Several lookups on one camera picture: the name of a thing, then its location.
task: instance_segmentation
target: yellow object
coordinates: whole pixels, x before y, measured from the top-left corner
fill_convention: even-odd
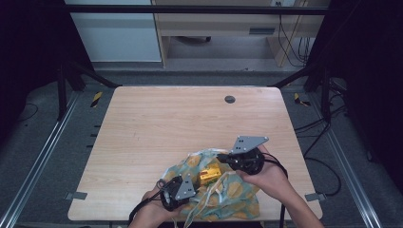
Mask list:
[[[221,176],[221,171],[217,163],[207,165],[205,169],[200,172],[201,180],[212,179]]]
[[[201,186],[208,186],[215,183],[221,177],[220,167],[217,163],[210,163],[200,173]]]
[[[97,92],[92,100],[91,107],[96,107],[98,102],[100,101],[102,96],[102,92]]]

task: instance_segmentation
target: desk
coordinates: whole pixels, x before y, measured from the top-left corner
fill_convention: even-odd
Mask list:
[[[274,6],[274,0],[152,0],[151,2],[153,5],[161,6]],[[289,2],[293,2],[293,7],[327,7],[330,0]],[[293,41],[295,37],[316,37],[323,20],[323,16],[283,15],[281,23],[284,32],[281,32],[278,15],[155,13],[154,17],[164,66],[166,66],[171,36],[263,36],[267,37],[278,67],[282,67],[287,61],[286,55],[291,50],[284,33],[290,41]],[[251,29],[261,29],[261,31],[254,33]]]
[[[228,95],[236,101],[228,104]],[[127,220],[166,168],[204,148],[230,149],[238,135],[269,137],[265,146],[297,192],[315,192],[277,88],[124,86],[115,90],[78,186],[87,197],[73,200],[68,217]],[[280,203],[261,191],[258,199],[256,220],[278,220]],[[308,204],[321,218],[319,203]]]

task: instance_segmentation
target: yellow tag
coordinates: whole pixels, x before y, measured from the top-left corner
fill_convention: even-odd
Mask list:
[[[201,180],[212,179],[221,176],[221,171],[217,163],[207,165],[206,169],[200,172]]]

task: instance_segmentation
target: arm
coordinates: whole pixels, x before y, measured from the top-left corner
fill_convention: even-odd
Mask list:
[[[269,153],[264,145],[260,145],[259,150],[262,153]],[[260,173],[253,176],[239,170],[237,173],[244,181],[255,184],[264,193],[283,203],[298,228],[323,227],[308,204],[299,196],[282,170],[275,164],[266,162]]]
[[[159,189],[154,187],[152,191],[144,194],[142,200],[152,197],[158,191]],[[160,200],[153,200],[140,209],[127,228],[157,228],[164,221],[177,217],[181,210],[182,207],[179,207],[169,212],[163,208]]]

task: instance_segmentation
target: small hole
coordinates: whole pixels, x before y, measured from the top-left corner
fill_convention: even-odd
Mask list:
[[[225,100],[227,103],[232,104],[232,103],[235,102],[235,97],[228,95],[228,96],[226,96],[226,97],[224,98],[224,100]]]

